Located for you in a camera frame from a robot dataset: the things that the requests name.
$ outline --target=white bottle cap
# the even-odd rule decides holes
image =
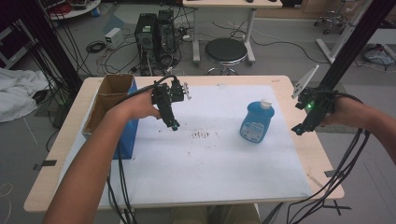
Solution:
[[[272,106],[272,101],[270,101],[270,100],[268,100],[268,99],[262,99],[262,100],[260,101],[260,106],[261,106],[263,109],[269,109],[269,108],[271,108],[271,106]]]

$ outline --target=beige pants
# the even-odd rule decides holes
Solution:
[[[179,207],[171,211],[172,224],[261,224],[254,204]]]

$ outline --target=white power adapter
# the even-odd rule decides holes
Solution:
[[[105,35],[105,40],[110,49],[118,48],[124,41],[121,29],[113,28],[107,35]]]

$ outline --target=office chair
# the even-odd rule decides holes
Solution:
[[[315,21],[314,25],[319,26],[320,23],[325,23],[327,28],[323,31],[324,35],[327,35],[333,27],[341,29],[340,34],[343,33],[347,25],[347,17],[345,17],[341,11],[344,8],[346,2],[357,2],[358,0],[341,0],[335,11],[325,11],[324,15]]]
[[[231,38],[219,38],[211,40],[205,47],[205,56],[209,61],[218,64],[218,67],[210,68],[206,75],[228,76],[238,75],[228,66],[241,63],[247,57],[248,50],[244,43]]]

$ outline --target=person's leg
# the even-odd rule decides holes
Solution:
[[[220,224],[261,224],[254,204],[219,206]]]
[[[171,223],[207,224],[207,209],[205,206],[172,208]]]

